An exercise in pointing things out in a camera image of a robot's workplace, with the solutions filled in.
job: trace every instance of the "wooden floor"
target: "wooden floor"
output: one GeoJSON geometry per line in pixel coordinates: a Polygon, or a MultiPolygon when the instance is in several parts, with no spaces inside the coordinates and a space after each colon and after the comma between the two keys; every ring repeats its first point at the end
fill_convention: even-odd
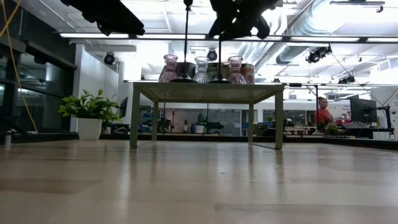
{"type": "Polygon", "coordinates": [[[1,224],[398,221],[398,153],[62,141],[0,149],[1,224]]]}

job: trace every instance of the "security camera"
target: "security camera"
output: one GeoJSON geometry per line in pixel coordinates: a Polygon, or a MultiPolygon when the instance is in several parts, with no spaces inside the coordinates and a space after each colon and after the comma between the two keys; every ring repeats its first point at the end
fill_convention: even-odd
{"type": "Polygon", "coordinates": [[[108,52],[105,55],[104,63],[107,65],[114,65],[118,62],[117,58],[114,57],[114,52],[108,52]]]}
{"type": "Polygon", "coordinates": [[[215,49],[210,49],[209,52],[207,53],[207,57],[209,58],[209,61],[214,62],[217,60],[218,55],[215,49]]]}

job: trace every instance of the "person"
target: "person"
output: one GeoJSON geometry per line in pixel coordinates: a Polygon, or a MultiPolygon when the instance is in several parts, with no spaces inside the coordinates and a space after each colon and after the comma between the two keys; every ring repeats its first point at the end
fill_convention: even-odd
{"type": "Polygon", "coordinates": [[[328,100],[324,97],[318,97],[319,115],[315,113],[317,124],[327,125],[333,122],[333,116],[330,114],[328,108],[328,100]]]}

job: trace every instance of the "table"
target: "table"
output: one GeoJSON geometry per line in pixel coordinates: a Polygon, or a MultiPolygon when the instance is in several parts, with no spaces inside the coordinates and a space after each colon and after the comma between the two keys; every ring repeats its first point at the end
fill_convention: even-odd
{"type": "MultiPolygon", "coordinates": [[[[275,96],[275,149],[282,149],[283,141],[283,85],[232,85],[199,83],[133,83],[130,147],[137,147],[139,102],[143,94],[154,102],[152,130],[157,130],[159,103],[226,103],[249,105],[248,141],[253,143],[254,105],[275,96]]],[[[152,132],[157,140],[157,132],[152,132]]]]}

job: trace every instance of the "table leg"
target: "table leg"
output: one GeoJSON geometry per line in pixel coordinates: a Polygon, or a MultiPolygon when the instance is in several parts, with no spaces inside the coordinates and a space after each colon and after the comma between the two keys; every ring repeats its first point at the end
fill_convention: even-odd
{"type": "Polygon", "coordinates": [[[157,140],[157,117],[159,115],[159,102],[154,101],[154,112],[152,113],[152,141],[157,140]]]}
{"type": "Polygon", "coordinates": [[[275,149],[282,149],[284,135],[284,92],[275,94],[276,139],[275,149]]]}
{"type": "Polygon", "coordinates": [[[253,143],[253,122],[254,122],[254,104],[249,104],[249,130],[248,139],[249,143],[253,143]]]}
{"type": "Polygon", "coordinates": [[[141,93],[138,88],[133,89],[133,91],[132,91],[131,125],[130,125],[130,147],[137,147],[140,94],[141,93]]]}

